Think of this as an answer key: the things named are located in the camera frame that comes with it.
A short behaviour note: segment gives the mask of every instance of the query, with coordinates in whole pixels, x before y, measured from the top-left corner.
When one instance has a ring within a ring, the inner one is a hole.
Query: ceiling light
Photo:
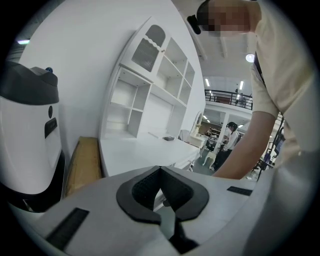
[[[245,56],[245,59],[246,59],[247,62],[252,63],[252,62],[255,61],[255,55],[252,54],[252,53],[249,53],[249,54],[247,54],[247,55]]]
[[[239,89],[242,90],[243,87],[244,87],[244,81],[241,81],[241,82],[240,82],[240,88],[239,88]]]
[[[26,44],[29,44],[30,40],[19,40],[18,41],[18,44],[19,45],[26,45]]]

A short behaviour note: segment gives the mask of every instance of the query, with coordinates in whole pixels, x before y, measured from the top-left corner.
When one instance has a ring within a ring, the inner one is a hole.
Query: person in background
[[[229,136],[228,142],[223,146],[218,154],[216,154],[214,163],[212,164],[214,170],[218,170],[220,166],[223,165],[228,156],[231,154],[232,150],[235,148],[240,136],[239,132],[237,131],[238,125],[235,122],[229,122],[227,126],[227,129],[230,131],[230,134],[227,134]]]
[[[213,175],[241,179],[265,151],[279,112],[283,116],[316,83],[316,68],[295,31],[267,1],[206,0],[188,21],[214,37],[255,33],[256,53],[250,68],[252,118],[243,139]],[[276,166],[298,156],[296,135],[284,122],[285,141]]]

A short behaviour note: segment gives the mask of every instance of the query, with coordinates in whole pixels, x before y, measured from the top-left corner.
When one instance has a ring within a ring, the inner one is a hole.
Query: railing
[[[250,95],[224,90],[204,90],[204,94],[207,102],[224,103],[247,110],[252,110],[254,105],[252,96]],[[282,114],[279,113],[277,120],[281,121],[282,117]]]

